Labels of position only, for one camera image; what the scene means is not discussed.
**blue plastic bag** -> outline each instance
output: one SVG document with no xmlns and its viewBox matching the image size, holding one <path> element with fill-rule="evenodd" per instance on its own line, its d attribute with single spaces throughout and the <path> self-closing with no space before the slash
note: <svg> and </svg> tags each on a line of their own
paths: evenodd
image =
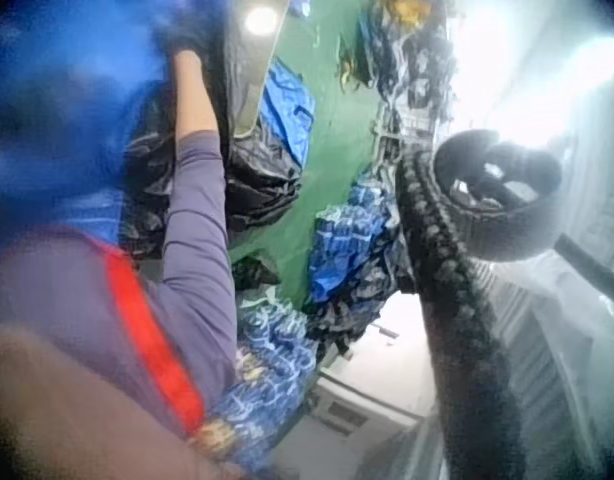
<svg viewBox="0 0 614 480">
<path fill-rule="evenodd" d="M 300 78 L 276 59 L 260 105 L 263 120 L 301 168 L 307 162 L 316 101 Z"/>
<path fill-rule="evenodd" d="M 0 17 L 0 236 L 61 221 L 115 243 L 124 148 L 165 72 L 150 21 L 171 9 L 18 0 Z"/>
</svg>

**black plastic bag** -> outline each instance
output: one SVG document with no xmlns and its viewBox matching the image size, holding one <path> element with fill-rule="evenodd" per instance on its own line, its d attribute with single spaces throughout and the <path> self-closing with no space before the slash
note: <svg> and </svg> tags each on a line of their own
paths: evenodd
<svg viewBox="0 0 614 480">
<path fill-rule="evenodd" d="M 265 250 L 256 250 L 241 258 L 231 267 L 237 292 L 262 285 L 279 285 L 278 268 Z"/>
</svg>

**light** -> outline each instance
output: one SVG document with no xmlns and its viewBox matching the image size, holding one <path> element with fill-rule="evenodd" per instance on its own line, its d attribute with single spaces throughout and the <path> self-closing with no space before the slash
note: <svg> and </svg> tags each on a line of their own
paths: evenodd
<svg viewBox="0 0 614 480">
<path fill-rule="evenodd" d="M 503 104 L 487 122 L 501 138 L 527 147 L 544 147 L 563 135 L 580 98 L 614 76 L 614 38 L 583 44 L 553 79 Z"/>
<path fill-rule="evenodd" d="M 278 14 L 271 7 L 256 7 L 247 14 L 245 27 L 259 37 L 271 35 L 278 27 Z"/>
<path fill-rule="evenodd" d="M 467 17 L 454 34 L 458 71 L 452 88 L 472 120 L 494 104 L 508 81 L 512 65 L 509 21 L 502 11 L 484 8 Z"/>
<path fill-rule="evenodd" d="M 565 68 L 573 95 L 581 95 L 614 76 L 614 38 L 595 38 L 583 45 Z"/>
</svg>

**pile of bags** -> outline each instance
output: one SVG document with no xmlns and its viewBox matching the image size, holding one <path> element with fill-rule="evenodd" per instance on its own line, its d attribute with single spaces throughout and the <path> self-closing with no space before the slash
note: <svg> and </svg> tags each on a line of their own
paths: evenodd
<svg viewBox="0 0 614 480">
<path fill-rule="evenodd" d="M 364 172 L 347 205 L 330 207 L 316 220 L 310 255 L 307 336 L 319 342 L 318 358 L 332 344 L 341 353 L 380 316 L 398 290 L 413 291 L 400 216 L 383 167 Z"/>
<path fill-rule="evenodd" d="M 376 84 L 390 106 L 428 109 L 432 121 L 449 118 L 450 81 L 456 69 L 447 40 L 444 2 L 381 0 L 358 20 L 357 75 Z"/>
<path fill-rule="evenodd" d="M 242 262 L 253 269 L 240 268 Z M 211 412 L 198 439 L 214 458 L 259 471 L 303 401 L 316 369 L 316 344 L 305 336 L 307 317 L 279 300 L 277 287 L 259 283 L 279 281 L 273 267 L 248 257 L 234 269 L 236 283 L 250 288 L 238 294 L 240 381 Z"/>
</svg>

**person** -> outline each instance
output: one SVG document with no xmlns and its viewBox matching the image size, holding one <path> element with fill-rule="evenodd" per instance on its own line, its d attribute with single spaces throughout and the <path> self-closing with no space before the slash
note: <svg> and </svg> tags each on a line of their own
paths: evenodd
<svg viewBox="0 0 614 480">
<path fill-rule="evenodd" d="M 121 251 L 79 231 L 35 229 L 0 252 L 0 331 L 40 338 L 185 440 L 234 382 L 236 307 L 202 61 L 183 48 L 172 66 L 177 165 L 162 282 L 140 278 Z"/>
</svg>

